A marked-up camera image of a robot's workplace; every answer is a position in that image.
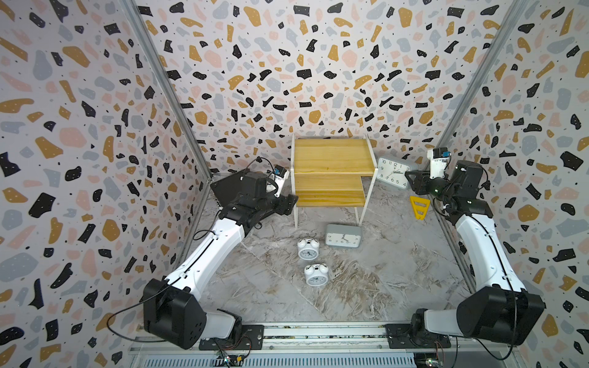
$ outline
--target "gray rectangular clock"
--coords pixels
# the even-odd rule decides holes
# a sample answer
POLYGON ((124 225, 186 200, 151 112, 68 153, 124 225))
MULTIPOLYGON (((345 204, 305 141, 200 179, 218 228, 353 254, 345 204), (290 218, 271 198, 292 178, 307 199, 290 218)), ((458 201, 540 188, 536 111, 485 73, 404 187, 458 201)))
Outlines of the gray rectangular clock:
POLYGON ((358 248, 362 240, 359 226, 329 224, 325 229, 325 244, 329 246, 358 248))
POLYGON ((400 189, 408 189, 410 186, 405 177, 405 171, 413 171, 419 168, 416 163, 391 155, 379 157, 376 165, 378 166, 376 179, 400 189))

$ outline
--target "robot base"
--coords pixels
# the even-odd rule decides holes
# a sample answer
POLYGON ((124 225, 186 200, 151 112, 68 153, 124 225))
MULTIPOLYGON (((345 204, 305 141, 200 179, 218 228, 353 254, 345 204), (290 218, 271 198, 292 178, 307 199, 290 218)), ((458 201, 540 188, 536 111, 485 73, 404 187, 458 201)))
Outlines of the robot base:
POLYGON ((442 348, 451 347, 446 335, 429 332, 425 329, 423 315, 425 309, 417 309, 409 323, 391 323, 385 325, 389 349, 435 349, 436 341, 442 348))
MULTIPOLYGON (((243 338, 241 342, 231 350, 250 350, 250 346, 247 345, 252 342, 252 349, 251 350, 261 350, 262 349, 262 341, 264 338, 264 325, 262 324, 244 324, 241 326, 241 335, 243 338)), ((232 346, 237 341, 232 341, 231 338, 229 339, 208 339, 208 340, 200 340, 200 344, 198 346, 199 350, 219 350, 217 346, 217 342, 222 346, 232 346)))

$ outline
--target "metal base plate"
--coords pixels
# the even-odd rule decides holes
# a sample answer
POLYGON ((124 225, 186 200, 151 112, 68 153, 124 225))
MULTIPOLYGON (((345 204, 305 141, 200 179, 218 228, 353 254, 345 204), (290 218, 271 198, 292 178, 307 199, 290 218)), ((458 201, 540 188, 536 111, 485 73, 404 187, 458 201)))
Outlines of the metal base plate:
MULTIPOLYGON (((244 324, 241 327, 243 332, 243 338, 241 342, 233 349, 229 350, 250 350, 250 340, 252 341, 252 350, 261 350, 262 349, 262 341, 264 338, 264 325, 262 324, 244 324)), ((199 350, 219 350, 219 347, 216 343, 217 339, 208 339, 208 340, 200 340, 200 344, 198 345, 199 350)), ((221 347, 231 345, 230 342, 227 340, 218 339, 221 347)))
POLYGON ((409 323, 386 324, 385 330, 389 349, 435 349, 436 340, 444 349, 451 347, 448 336, 428 331, 420 332, 417 336, 411 336, 411 325, 409 323))

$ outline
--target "clock hand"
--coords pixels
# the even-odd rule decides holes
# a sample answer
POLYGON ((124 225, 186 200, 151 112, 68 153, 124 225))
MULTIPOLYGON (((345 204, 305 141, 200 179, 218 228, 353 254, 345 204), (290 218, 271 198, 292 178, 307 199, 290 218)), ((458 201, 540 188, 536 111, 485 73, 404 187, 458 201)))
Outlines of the clock hand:
POLYGON ((388 179, 392 174, 402 174, 402 172, 400 172, 400 171, 393 171, 386 178, 388 179))

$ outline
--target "alarm clock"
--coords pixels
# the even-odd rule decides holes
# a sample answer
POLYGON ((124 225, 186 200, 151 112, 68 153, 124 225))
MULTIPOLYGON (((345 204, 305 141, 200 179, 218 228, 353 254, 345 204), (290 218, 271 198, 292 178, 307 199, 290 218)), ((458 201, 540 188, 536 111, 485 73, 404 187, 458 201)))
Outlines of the alarm clock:
POLYGON ((376 164, 378 166, 376 179, 399 189, 408 189, 410 187, 405 177, 405 171, 413 171, 419 168, 416 163, 394 156, 382 156, 376 164))
POLYGON ((314 238, 302 238, 297 243, 299 258, 310 261, 319 256, 319 242, 314 238))
POLYGON ((362 240, 359 226, 329 224, 325 229, 325 244, 329 246, 358 248, 362 240))
POLYGON ((305 280, 309 286, 323 286, 329 281, 329 267, 325 263, 305 267, 305 280))

